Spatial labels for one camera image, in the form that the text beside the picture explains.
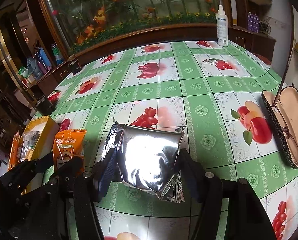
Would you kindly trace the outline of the orange snack bag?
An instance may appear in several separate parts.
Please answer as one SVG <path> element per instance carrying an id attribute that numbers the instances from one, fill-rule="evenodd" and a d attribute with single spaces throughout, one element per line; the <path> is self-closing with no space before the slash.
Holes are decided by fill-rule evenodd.
<path id="1" fill-rule="evenodd" d="M 54 170 L 57 171 L 73 157 L 84 160 L 85 129 L 66 129 L 58 132 L 53 143 Z"/>

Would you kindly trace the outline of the silver foil snack bag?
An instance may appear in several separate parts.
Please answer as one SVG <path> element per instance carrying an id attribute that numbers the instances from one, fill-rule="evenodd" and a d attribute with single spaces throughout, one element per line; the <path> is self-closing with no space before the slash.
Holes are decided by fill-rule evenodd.
<path id="1" fill-rule="evenodd" d="M 119 181 L 178 204 L 185 201 L 177 167 L 183 137 L 182 127 L 163 131 L 116 121 L 106 137 L 101 159 L 115 150 Z"/>

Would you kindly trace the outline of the open glasses case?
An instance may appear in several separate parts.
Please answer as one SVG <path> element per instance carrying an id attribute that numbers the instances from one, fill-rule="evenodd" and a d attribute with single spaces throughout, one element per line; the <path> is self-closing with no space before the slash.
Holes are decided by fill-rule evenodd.
<path id="1" fill-rule="evenodd" d="M 287 86 L 277 95 L 264 90 L 261 97 L 284 161 L 298 169 L 298 90 Z"/>

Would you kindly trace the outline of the black tin near box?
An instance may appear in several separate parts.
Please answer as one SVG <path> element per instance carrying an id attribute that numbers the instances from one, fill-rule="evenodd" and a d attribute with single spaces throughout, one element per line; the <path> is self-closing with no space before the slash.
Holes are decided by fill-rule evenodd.
<path id="1" fill-rule="evenodd" d="M 37 102 L 36 109 L 41 115 L 44 116 L 44 115 L 51 115 L 54 112 L 55 107 L 49 101 L 48 97 L 43 96 Z"/>

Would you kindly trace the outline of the purple bottles on shelf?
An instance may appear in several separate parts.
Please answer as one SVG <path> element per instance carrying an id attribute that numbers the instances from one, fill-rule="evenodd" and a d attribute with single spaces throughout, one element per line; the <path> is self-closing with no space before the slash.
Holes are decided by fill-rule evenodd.
<path id="1" fill-rule="evenodd" d="M 257 16 L 257 14 L 252 14 L 251 12 L 249 12 L 247 17 L 248 17 L 248 23 L 247 23 L 248 31 L 258 33 L 259 32 L 259 18 Z"/>

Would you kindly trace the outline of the flower painting glass panel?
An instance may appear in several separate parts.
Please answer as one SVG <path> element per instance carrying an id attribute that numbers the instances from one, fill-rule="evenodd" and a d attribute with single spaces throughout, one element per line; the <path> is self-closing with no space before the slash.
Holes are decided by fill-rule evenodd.
<path id="1" fill-rule="evenodd" d="M 70 54 L 161 25 L 215 23 L 220 0 L 46 0 Z"/>

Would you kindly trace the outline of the green fruit tablecloth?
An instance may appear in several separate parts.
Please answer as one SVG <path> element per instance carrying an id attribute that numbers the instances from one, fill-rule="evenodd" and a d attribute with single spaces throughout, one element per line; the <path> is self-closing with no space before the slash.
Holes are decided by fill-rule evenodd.
<path id="1" fill-rule="evenodd" d="M 182 147 L 216 176 L 246 178 L 271 222 L 282 215 L 279 239 L 298 230 L 298 169 L 285 165 L 267 130 L 261 93 L 280 76 L 230 42 L 186 41 L 140 46 L 107 55 L 54 89 L 52 118 L 85 129 L 85 167 L 99 161 L 114 121 L 131 124 L 152 111 L 155 129 L 184 132 Z M 253 113 L 245 119 L 247 113 Z"/>

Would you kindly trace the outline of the small orange snack packets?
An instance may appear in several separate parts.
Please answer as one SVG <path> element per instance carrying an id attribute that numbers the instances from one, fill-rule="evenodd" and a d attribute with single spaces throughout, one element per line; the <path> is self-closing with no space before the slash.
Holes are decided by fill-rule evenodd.
<path id="1" fill-rule="evenodd" d="M 18 147 L 20 142 L 20 133 L 17 132 L 12 140 L 11 152 L 8 161 L 8 171 L 14 168 L 19 163 L 19 157 L 17 156 Z"/>

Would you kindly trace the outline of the yellow cardboard box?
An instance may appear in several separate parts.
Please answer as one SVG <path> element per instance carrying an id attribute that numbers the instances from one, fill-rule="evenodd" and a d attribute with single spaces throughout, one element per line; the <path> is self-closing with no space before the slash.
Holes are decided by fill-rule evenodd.
<path id="1" fill-rule="evenodd" d="M 20 137 L 18 155 L 20 163 L 41 159 L 52 151 L 59 125 L 51 116 L 31 120 Z"/>

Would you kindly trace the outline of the white spray bottle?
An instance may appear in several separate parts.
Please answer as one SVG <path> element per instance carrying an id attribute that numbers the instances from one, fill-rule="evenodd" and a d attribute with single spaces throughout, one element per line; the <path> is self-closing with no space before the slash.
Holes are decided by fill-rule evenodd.
<path id="1" fill-rule="evenodd" d="M 222 47 L 228 46 L 228 17 L 225 14 L 222 5 L 218 6 L 218 11 L 216 13 L 216 23 L 217 23 L 217 43 Z"/>

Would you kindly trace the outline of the black small container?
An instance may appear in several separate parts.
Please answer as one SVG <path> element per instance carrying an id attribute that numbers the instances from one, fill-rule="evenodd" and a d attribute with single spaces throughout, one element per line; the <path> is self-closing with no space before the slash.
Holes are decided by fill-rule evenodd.
<path id="1" fill-rule="evenodd" d="M 69 67 L 72 75 L 76 75 L 77 73 L 79 73 L 82 70 L 78 60 L 70 62 L 68 67 Z"/>

